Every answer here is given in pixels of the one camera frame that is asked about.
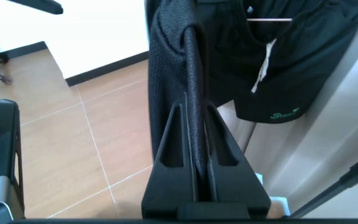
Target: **green logo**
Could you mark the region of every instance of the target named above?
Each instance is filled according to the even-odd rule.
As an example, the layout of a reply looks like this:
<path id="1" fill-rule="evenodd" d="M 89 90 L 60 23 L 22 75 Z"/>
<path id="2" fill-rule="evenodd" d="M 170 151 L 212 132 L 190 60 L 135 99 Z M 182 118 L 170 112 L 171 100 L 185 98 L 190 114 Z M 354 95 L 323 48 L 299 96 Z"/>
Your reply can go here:
<path id="1" fill-rule="evenodd" d="M 296 112 L 298 112 L 299 108 L 295 108 L 294 110 L 292 110 L 292 112 L 290 113 L 286 113 L 286 114 L 281 114 L 281 113 L 274 113 L 273 116 L 271 116 L 271 119 L 278 119 L 278 118 L 286 118 L 289 116 L 293 116 L 296 114 Z"/>

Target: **black fabric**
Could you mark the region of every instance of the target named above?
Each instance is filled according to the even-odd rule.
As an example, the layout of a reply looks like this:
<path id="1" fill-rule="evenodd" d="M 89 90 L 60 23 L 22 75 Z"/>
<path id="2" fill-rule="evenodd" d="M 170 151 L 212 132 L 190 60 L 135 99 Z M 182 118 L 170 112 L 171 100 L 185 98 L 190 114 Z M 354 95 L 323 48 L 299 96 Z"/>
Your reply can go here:
<path id="1" fill-rule="evenodd" d="M 291 17 L 293 21 L 251 23 L 248 17 Z M 358 0 L 199 0 L 197 7 L 191 0 L 149 0 L 147 19 L 155 157 L 173 102 L 188 93 L 187 99 L 196 105 L 204 91 L 196 87 L 200 80 L 207 81 L 208 71 L 209 99 L 216 106 L 234 100 L 241 119 L 283 123 L 303 115 L 356 33 Z M 185 35 L 190 28 L 195 40 L 191 32 Z M 277 41 L 267 76 L 252 93 L 266 43 L 273 39 Z M 190 49 L 201 52 L 200 59 L 190 59 Z M 189 70 L 200 76 L 188 79 Z M 189 108 L 189 122 L 194 124 L 192 147 L 203 152 L 202 144 L 197 143 L 204 138 L 200 109 L 199 105 Z M 196 156 L 202 171 L 205 160 Z"/>
<path id="2" fill-rule="evenodd" d="M 198 12 L 209 40 L 211 100 L 234 100 L 240 119 L 260 123 L 303 115 L 358 28 L 358 0 L 200 0 Z M 267 76 L 251 93 L 266 43 L 275 38 Z"/>
<path id="3" fill-rule="evenodd" d="M 155 157 L 168 115 L 176 100 L 186 99 L 189 142 L 198 184 L 206 186 L 203 102 L 206 92 L 206 43 L 193 0 L 161 0 L 153 15 L 149 39 L 149 108 Z"/>

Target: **floor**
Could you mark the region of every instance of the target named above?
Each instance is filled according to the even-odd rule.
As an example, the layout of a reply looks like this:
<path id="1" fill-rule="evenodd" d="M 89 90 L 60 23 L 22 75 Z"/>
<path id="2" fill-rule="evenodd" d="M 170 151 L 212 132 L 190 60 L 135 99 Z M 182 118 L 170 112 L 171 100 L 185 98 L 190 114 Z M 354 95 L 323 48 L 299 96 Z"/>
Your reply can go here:
<path id="1" fill-rule="evenodd" d="M 27 218 L 141 218 L 152 169 L 147 61 L 68 87 L 48 50 L 0 71 L 21 112 Z"/>

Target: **white drawstring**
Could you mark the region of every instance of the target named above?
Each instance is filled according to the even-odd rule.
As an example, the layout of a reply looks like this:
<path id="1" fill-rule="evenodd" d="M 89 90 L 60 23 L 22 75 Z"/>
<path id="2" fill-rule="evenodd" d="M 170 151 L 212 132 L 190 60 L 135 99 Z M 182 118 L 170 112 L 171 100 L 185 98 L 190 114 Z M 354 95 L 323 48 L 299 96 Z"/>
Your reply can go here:
<path id="1" fill-rule="evenodd" d="M 276 39 L 274 39 L 273 41 L 271 41 L 270 43 L 268 43 L 266 45 L 265 61 L 262 64 L 262 66 L 260 67 L 258 78 L 256 79 L 254 87 L 252 87 L 252 89 L 251 89 L 252 93 L 256 92 L 256 89 L 258 89 L 258 84 L 266 77 L 267 69 L 269 67 L 269 57 L 270 57 L 270 53 L 272 53 L 272 48 L 273 48 L 274 43 L 276 43 Z"/>

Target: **black baseboard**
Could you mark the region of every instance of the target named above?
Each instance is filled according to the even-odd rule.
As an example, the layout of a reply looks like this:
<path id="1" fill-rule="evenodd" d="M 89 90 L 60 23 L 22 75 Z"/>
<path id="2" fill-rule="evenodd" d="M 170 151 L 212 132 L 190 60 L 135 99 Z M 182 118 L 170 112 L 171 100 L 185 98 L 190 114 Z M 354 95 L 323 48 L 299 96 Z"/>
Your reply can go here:
<path id="1" fill-rule="evenodd" d="M 77 85 L 79 83 L 88 81 L 92 78 L 96 78 L 101 75 L 105 75 L 109 72 L 113 72 L 115 70 L 119 70 L 121 68 L 133 65 L 135 63 L 138 63 L 138 62 L 141 62 L 144 60 L 147 60 L 148 58 L 149 58 L 149 52 L 146 51 L 146 52 L 131 56 L 129 58 L 125 58 L 125 59 L 119 60 L 117 62 L 113 62 L 108 65 L 105 65 L 105 66 L 102 66 L 99 68 L 95 68 L 88 72 L 84 72 L 79 75 L 75 75 L 73 77 L 66 78 L 66 82 L 67 82 L 68 86 Z"/>
<path id="2" fill-rule="evenodd" d="M 45 44 L 44 41 L 35 43 L 35 44 L 30 44 L 27 46 L 23 46 L 23 47 L 19 47 L 16 49 L 12 49 L 12 50 L 7 50 L 5 52 L 1 52 L 0 53 L 0 58 L 6 58 L 6 59 L 11 59 L 11 58 L 16 58 L 16 57 L 20 57 L 26 54 L 31 54 L 34 52 L 37 52 L 39 50 L 45 50 L 47 49 L 47 45 Z"/>

